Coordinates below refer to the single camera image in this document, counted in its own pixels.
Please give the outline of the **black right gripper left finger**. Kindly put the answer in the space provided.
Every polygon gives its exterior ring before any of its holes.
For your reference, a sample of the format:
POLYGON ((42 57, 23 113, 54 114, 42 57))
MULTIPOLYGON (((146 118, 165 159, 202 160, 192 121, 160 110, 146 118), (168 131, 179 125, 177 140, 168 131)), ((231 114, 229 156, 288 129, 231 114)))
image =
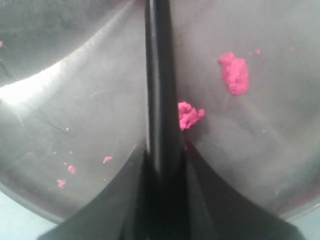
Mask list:
POLYGON ((90 203, 41 240, 145 240, 145 148, 134 147, 114 179, 90 203))

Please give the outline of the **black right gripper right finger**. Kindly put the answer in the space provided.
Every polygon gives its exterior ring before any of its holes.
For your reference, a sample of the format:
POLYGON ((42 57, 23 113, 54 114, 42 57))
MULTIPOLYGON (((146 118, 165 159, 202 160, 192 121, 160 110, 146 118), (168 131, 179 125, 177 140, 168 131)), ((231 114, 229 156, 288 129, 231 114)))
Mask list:
POLYGON ((297 227, 245 198, 186 144, 191 239, 301 240, 297 227))

